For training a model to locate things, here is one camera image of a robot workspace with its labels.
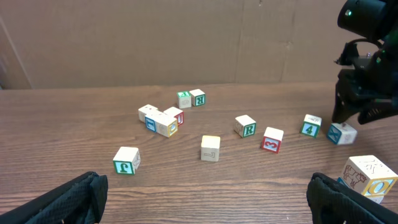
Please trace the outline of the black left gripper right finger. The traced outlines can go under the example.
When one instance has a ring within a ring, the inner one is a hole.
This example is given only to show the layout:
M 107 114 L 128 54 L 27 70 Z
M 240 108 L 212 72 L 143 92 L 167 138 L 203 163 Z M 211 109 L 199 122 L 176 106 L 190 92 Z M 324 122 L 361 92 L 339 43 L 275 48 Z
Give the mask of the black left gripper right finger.
M 308 184 L 307 202 L 315 224 L 397 224 L 396 213 L 319 172 Z

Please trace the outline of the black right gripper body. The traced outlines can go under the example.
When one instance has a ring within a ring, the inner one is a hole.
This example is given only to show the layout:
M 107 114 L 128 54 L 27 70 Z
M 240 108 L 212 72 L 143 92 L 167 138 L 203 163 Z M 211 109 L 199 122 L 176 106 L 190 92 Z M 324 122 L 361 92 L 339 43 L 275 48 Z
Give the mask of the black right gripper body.
M 354 69 L 345 70 L 351 75 L 350 82 L 358 96 L 365 98 L 385 97 L 397 107 L 397 43 L 374 42 L 379 50 L 371 57 L 359 56 L 356 42 L 348 42 L 336 61 L 339 65 L 352 65 Z

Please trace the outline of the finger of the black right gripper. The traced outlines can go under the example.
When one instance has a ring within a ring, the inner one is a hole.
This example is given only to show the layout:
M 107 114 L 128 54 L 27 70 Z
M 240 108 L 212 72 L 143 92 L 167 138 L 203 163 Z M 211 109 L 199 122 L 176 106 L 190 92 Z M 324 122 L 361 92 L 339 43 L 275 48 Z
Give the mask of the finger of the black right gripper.
M 397 115 L 397 106 L 392 101 L 371 101 L 359 112 L 358 123 L 366 124 Z
M 333 123 L 344 123 L 357 112 L 358 109 L 355 106 L 345 103 L 338 91 L 335 93 L 335 107 L 331 118 Z

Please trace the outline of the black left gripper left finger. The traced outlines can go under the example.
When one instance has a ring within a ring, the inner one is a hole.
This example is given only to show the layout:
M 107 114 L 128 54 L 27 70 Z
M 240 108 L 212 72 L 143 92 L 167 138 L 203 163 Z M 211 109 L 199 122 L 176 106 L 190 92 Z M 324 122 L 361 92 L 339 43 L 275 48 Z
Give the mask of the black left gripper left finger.
M 108 196 L 108 178 L 86 172 L 1 215 L 1 223 L 99 223 Z

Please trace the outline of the wooden block blue X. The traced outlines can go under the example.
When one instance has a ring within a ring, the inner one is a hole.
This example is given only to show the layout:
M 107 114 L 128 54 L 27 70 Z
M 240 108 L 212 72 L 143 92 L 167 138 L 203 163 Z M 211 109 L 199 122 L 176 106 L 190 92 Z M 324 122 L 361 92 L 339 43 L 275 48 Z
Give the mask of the wooden block blue X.
M 327 138 L 336 145 L 345 145 L 354 143 L 358 131 L 348 123 L 331 123 L 327 132 Z

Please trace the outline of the wooden block yellow red drawing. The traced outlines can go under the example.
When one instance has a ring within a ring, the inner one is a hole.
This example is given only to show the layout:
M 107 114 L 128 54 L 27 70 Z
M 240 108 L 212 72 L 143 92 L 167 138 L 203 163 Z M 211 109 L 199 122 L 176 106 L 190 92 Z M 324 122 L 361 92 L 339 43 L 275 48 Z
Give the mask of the wooden block yellow red drawing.
M 374 155 L 351 156 L 340 179 L 365 197 L 383 197 L 397 182 L 397 174 Z

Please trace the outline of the wooden block red 3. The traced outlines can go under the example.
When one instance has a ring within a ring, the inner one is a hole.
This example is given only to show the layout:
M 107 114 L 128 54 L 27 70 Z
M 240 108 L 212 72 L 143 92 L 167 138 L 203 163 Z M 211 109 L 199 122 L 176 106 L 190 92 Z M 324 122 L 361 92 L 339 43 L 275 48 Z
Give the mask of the wooden block red 3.
M 267 151 L 278 153 L 282 143 L 283 135 L 283 130 L 267 127 L 264 132 L 261 148 Z

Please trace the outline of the wooden block elephant drawing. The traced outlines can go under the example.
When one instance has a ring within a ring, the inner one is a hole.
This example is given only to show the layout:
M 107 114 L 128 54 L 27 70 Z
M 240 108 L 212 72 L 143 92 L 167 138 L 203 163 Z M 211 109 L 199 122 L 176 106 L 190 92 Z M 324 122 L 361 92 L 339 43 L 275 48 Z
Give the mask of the wooden block elephant drawing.
M 256 132 L 257 123 L 248 115 L 235 118 L 234 130 L 242 137 L 252 136 Z

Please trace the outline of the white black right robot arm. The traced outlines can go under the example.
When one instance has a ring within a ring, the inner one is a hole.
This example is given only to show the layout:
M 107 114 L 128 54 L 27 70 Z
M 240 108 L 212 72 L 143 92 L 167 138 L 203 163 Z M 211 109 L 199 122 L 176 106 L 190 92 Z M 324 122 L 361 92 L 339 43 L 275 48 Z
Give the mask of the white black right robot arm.
M 345 44 L 332 121 L 359 124 L 397 115 L 397 0 L 347 0 L 338 26 L 360 36 Z

